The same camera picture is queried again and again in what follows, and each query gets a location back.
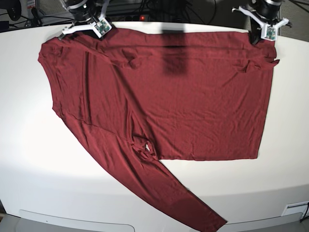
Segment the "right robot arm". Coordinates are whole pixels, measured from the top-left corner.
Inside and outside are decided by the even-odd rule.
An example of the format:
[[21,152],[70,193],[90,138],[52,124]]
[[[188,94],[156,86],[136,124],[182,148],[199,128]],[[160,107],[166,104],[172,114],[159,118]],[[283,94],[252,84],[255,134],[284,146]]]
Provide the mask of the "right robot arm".
[[108,0],[62,0],[63,8],[72,14],[70,27],[65,27],[58,37],[62,40],[66,35],[79,31],[92,31],[98,38],[108,33],[112,26],[106,19]]

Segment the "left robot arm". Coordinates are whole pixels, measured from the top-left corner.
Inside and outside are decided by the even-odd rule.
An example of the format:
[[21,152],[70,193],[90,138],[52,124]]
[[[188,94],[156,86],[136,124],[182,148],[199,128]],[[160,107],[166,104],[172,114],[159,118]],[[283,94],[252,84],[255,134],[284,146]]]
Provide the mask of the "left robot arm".
[[244,6],[234,7],[232,12],[241,12],[250,18],[249,40],[252,45],[256,45],[261,40],[274,42],[281,27],[292,27],[288,18],[278,17],[281,0],[252,0],[249,5],[249,9]]

